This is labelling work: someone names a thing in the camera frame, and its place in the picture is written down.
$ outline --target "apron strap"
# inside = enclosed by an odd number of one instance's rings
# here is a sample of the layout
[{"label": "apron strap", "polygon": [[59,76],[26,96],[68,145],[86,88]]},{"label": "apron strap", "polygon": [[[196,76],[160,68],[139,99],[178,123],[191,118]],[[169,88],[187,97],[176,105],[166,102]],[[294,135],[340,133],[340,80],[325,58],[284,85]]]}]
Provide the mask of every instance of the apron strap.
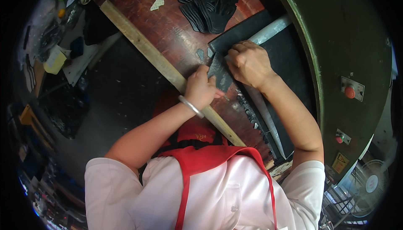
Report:
[{"label": "apron strap", "polygon": [[187,198],[189,195],[190,176],[208,170],[214,169],[219,165],[228,161],[232,156],[246,155],[253,158],[260,170],[266,175],[269,180],[270,196],[272,199],[273,219],[275,230],[277,230],[277,218],[275,207],[275,195],[273,189],[273,182],[270,174],[264,168],[262,157],[257,149],[252,147],[239,147],[228,145],[209,145],[196,150],[193,146],[184,149],[174,149],[161,153],[159,156],[173,156],[179,162],[183,176],[183,192],[182,200],[179,206],[178,219],[175,230],[182,230],[184,213],[186,211]]}]

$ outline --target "red push button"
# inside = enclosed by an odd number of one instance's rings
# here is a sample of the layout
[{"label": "red push button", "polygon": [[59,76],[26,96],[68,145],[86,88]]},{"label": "red push button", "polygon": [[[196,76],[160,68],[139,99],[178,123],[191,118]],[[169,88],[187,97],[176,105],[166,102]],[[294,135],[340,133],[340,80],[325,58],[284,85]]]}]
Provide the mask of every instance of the red push button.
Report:
[{"label": "red push button", "polygon": [[337,136],[337,137],[336,137],[336,141],[337,141],[338,143],[343,143],[343,137],[342,137],[342,136]]},{"label": "red push button", "polygon": [[352,86],[352,85],[347,86],[344,89],[344,94],[347,96],[347,98],[350,98],[350,99],[354,98],[355,97],[354,86]]}]

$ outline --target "person's left hand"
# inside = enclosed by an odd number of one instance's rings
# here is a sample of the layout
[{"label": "person's left hand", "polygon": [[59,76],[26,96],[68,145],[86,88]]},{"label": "person's left hand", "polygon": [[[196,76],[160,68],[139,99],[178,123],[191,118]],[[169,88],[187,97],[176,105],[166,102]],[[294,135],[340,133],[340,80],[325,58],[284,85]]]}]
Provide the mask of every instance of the person's left hand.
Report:
[{"label": "person's left hand", "polygon": [[207,107],[214,98],[221,98],[224,92],[216,88],[216,77],[207,78],[209,67],[206,65],[199,66],[187,79],[185,99],[193,104],[198,110]]}]

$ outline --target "torn paper scrap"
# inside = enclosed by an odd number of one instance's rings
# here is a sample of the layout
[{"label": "torn paper scrap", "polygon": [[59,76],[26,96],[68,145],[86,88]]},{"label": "torn paper scrap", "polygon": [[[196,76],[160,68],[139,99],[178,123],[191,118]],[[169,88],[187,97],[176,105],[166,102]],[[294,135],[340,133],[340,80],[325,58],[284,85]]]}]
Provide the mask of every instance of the torn paper scrap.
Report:
[{"label": "torn paper scrap", "polygon": [[151,6],[150,10],[158,10],[160,8],[160,6],[163,6],[165,4],[164,0],[155,0],[155,2],[153,3],[153,5]]}]

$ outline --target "shirt pocket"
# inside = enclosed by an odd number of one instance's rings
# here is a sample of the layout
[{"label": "shirt pocket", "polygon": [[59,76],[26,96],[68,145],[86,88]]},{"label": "shirt pocket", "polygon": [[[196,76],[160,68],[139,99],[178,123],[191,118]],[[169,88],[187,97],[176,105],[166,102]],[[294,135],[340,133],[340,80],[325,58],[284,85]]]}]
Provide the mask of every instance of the shirt pocket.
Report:
[{"label": "shirt pocket", "polygon": [[221,229],[234,229],[239,222],[241,211],[241,187],[239,184],[228,184],[225,189],[224,219],[222,221]]}]

